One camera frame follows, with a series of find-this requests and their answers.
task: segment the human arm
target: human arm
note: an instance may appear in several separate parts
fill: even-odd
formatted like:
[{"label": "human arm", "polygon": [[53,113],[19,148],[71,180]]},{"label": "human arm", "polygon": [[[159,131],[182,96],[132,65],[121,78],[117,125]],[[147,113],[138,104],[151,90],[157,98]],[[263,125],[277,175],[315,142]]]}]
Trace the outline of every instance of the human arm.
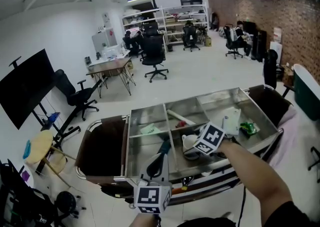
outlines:
[{"label": "human arm", "polygon": [[225,154],[241,182],[260,201],[262,226],[281,205],[292,201],[285,182],[262,159],[230,141],[223,141],[218,151]]},{"label": "human arm", "polygon": [[129,227],[157,227],[157,224],[153,214],[139,213]]}]

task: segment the stainless steel cart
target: stainless steel cart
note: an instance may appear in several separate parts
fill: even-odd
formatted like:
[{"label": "stainless steel cart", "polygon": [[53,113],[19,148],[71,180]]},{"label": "stainless steel cart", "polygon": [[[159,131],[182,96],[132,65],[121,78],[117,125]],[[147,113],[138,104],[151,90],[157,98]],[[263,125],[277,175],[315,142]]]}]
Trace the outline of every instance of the stainless steel cart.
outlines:
[{"label": "stainless steel cart", "polygon": [[[88,173],[89,170],[87,170],[87,173],[82,172],[81,166],[86,165],[83,160],[83,154],[86,153],[86,150],[83,149],[85,147],[83,143],[89,143],[90,133],[104,122],[104,120],[95,121],[88,127],[86,138],[83,139],[81,144],[82,149],[80,148],[75,164],[77,176],[80,179],[102,186],[105,184],[120,187],[135,186],[142,164],[155,155],[163,143],[158,135],[159,133],[141,134],[140,132],[141,128],[154,124],[161,134],[169,136],[171,143],[168,160],[169,180],[173,184],[173,190],[169,205],[187,203],[233,188],[240,181],[229,160],[217,155],[203,156],[193,161],[187,160],[183,155],[181,136],[194,132],[198,127],[209,121],[221,127],[224,112],[227,109],[241,109],[240,122],[254,122],[259,127],[259,132],[250,138],[240,132],[235,138],[241,146],[262,158],[283,130],[277,130],[267,115],[248,96],[249,89],[234,88],[212,92],[155,106],[133,109],[129,115],[118,117],[118,120],[122,119],[121,123],[123,124],[121,139],[108,140],[102,137],[99,141],[99,143],[110,145],[121,143],[121,146],[118,146],[118,150],[122,151],[122,153],[118,153],[121,154],[121,158],[113,161],[113,166],[118,167],[118,175],[105,176],[106,173],[104,173],[104,176],[92,176]],[[273,90],[266,85],[264,89]],[[195,124],[176,128],[178,120],[168,115],[167,110],[172,110]],[[208,176],[202,174],[209,171],[212,172]],[[194,176],[194,180],[189,184],[187,190],[182,190],[181,179],[189,176]],[[130,195],[118,195],[118,197],[129,198]]]}]

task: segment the pink cloth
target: pink cloth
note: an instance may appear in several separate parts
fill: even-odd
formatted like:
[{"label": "pink cloth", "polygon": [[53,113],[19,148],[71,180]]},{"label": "pink cloth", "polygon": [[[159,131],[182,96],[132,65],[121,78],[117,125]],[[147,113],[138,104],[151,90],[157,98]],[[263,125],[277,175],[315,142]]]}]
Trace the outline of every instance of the pink cloth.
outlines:
[{"label": "pink cloth", "polygon": [[277,168],[290,149],[297,144],[298,114],[292,105],[283,115],[277,128],[283,129],[283,135],[269,160],[273,168]]}]

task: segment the black and white marker cube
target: black and white marker cube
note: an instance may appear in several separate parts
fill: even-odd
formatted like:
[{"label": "black and white marker cube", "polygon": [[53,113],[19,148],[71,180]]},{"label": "black and white marker cube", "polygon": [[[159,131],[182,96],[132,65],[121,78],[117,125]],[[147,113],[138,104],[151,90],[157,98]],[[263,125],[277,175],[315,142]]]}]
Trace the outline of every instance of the black and white marker cube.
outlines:
[{"label": "black and white marker cube", "polygon": [[200,152],[209,155],[218,149],[224,136],[225,131],[222,128],[209,122],[199,134],[193,147]]},{"label": "black and white marker cube", "polygon": [[143,214],[163,213],[172,196],[170,186],[138,186],[135,207]]}]

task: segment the black cable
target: black cable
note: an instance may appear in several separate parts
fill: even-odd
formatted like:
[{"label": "black cable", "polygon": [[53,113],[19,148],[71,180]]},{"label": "black cable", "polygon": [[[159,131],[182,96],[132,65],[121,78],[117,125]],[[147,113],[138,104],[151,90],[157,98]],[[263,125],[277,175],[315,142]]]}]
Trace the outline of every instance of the black cable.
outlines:
[{"label": "black cable", "polygon": [[243,186],[243,199],[242,199],[242,205],[241,205],[241,212],[240,212],[238,227],[240,227],[241,218],[242,218],[242,215],[244,213],[246,197],[247,197],[246,186]]}]

